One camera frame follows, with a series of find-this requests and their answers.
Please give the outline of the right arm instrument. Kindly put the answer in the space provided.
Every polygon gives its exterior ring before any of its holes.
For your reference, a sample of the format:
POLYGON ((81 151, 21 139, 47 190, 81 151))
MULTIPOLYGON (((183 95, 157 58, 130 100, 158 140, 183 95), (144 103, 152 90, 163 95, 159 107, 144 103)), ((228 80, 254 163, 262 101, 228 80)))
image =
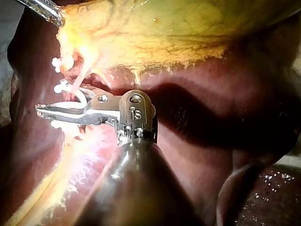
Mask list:
POLYGON ((115 129, 117 145, 138 138, 157 142, 156 109, 143 91, 130 90, 122 96, 103 91, 90 101, 90 107, 100 123, 115 129))

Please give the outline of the right arm instrument jaw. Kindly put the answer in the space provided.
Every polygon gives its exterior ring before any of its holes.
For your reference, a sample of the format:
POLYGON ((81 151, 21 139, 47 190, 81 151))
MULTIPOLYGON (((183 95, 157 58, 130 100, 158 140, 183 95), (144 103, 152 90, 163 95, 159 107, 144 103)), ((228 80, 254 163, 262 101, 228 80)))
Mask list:
POLYGON ((51 105, 35 105, 37 115, 46 120, 71 122, 80 125, 100 125, 103 117, 98 112, 85 109, 67 109, 51 105))
POLYGON ((87 99, 93 99, 95 97, 95 93, 92 90, 79 88, 79 91, 81 91, 87 99))

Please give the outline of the left arm instrument jaw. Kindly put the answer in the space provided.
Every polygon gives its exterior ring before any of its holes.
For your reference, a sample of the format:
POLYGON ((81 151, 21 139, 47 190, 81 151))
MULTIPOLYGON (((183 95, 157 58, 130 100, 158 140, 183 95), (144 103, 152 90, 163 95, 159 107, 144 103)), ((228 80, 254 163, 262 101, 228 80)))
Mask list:
POLYGON ((63 26, 64 18, 61 9, 51 0, 16 0, 18 3, 29 8, 45 21, 51 22, 55 26, 63 26))

